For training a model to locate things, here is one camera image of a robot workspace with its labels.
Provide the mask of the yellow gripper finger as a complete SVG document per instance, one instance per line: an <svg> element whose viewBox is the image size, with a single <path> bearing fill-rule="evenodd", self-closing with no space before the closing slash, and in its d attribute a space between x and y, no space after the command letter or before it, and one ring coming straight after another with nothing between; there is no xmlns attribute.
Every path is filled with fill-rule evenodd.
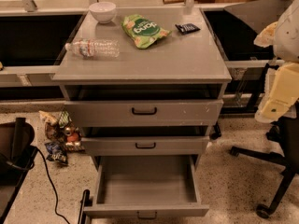
<svg viewBox="0 0 299 224"><path fill-rule="evenodd" d="M271 24L269 24L268 26L266 26L254 39L253 44L258 46L258 47L262 47L262 48L266 48L269 46L273 45L274 42L274 35L275 35L275 30L277 27L278 23L272 22Z"/></svg>

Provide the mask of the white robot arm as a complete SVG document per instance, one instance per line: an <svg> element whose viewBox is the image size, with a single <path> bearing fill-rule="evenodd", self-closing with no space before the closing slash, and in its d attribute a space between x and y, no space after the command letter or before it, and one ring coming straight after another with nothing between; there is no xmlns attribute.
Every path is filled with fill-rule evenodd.
<svg viewBox="0 0 299 224"><path fill-rule="evenodd" d="M278 70L268 69L264 97L255 119L278 121L299 99L299 0L294 0L278 21L265 27L254 39L259 47L273 46L275 58L284 61Z"/></svg>

